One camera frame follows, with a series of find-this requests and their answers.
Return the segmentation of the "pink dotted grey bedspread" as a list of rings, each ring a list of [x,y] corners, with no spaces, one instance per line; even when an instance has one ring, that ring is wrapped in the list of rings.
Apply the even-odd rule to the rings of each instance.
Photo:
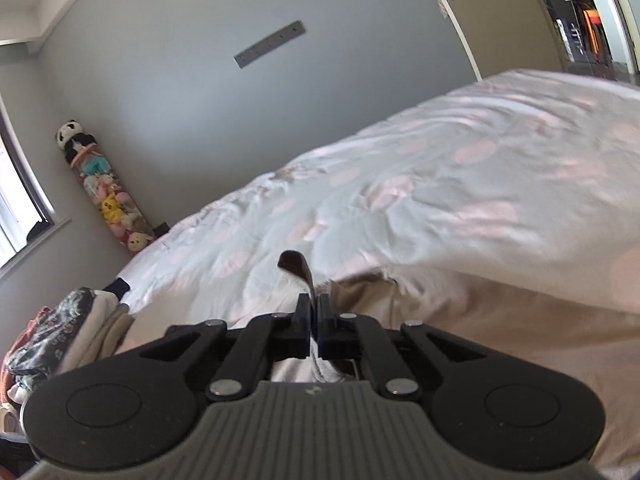
[[[288,249],[318,282],[422,264],[637,312],[639,90],[511,70],[300,155],[132,259],[125,347],[288,310]]]

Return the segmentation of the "plush toy column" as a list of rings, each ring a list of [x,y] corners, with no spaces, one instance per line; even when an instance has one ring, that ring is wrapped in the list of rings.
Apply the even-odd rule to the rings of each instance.
[[[137,254],[156,240],[148,220],[120,182],[96,138],[76,120],[58,128],[56,144],[102,220],[128,252]]]

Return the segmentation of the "tan folded garment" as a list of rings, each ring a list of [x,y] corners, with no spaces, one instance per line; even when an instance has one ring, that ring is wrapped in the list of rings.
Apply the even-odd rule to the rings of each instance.
[[[91,361],[114,356],[134,322],[128,304],[120,304],[96,335],[91,349]]]

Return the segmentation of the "window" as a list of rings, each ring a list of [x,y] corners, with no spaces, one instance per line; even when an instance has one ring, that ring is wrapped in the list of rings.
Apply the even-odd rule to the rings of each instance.
[[[44,192],[1,101],[1,279],[69,224]]]

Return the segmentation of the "black wall socket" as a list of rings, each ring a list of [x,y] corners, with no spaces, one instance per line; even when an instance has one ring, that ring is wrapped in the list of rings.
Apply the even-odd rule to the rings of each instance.
[[[170,227],[168,226],[168,224],[166,222],[163,222],[161,224],[159,224],[158,226],[156,226],[153,229],[154,235],[156,238],[160,238],[162,236],[164,236],[165,234],[167,234],[170,230]]]

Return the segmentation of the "floral dark folded garment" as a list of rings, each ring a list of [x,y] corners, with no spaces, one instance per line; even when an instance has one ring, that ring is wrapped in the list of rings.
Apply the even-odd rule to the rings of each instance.
[[[52,377],[93,303],[92,289],[70,292],[55,308],[42,309],[24,344],[10,352],[6,367],[14,382],[33,392]]]

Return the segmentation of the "grey wall plate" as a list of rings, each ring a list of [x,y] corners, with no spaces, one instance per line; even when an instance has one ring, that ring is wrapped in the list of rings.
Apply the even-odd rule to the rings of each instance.
[[[262,58],[264,55],[282,47],[284,44],[292,41],[293,39],[303,36],[306,32],[306,27],[302,21],[296,21],[288,26],[285,26],[271,35],[262,38],[257,41],[256,44],[252,44],[245,50],[234,56],[236,65],[239,68],[244,68]]]

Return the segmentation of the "beige t-shirt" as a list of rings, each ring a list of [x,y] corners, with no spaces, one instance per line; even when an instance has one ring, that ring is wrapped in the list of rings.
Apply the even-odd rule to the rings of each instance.
[[[419,320],[584,382],[608,415],[593,465],[608,479],[638,478],[638,257],[614,262],[614,304],[604,308],[428,263],[351,263],[322,274],[309,252],[296,254],[338,313],[387,328]]]

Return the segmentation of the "cream door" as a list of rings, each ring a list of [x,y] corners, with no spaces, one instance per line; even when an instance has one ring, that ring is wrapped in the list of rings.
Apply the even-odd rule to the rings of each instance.
[[[562,72],[566,57],[542,0],[439,0],[477,78],[507,70]]]

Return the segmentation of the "white folded sweater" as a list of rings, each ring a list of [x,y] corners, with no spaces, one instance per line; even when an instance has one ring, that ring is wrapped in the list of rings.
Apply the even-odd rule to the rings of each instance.
[[[102,344],[99,332],[115,312],[119,300],[112,292],[93,290],[91,309],[56,369],[58,374],[88,364],[96,358]]]

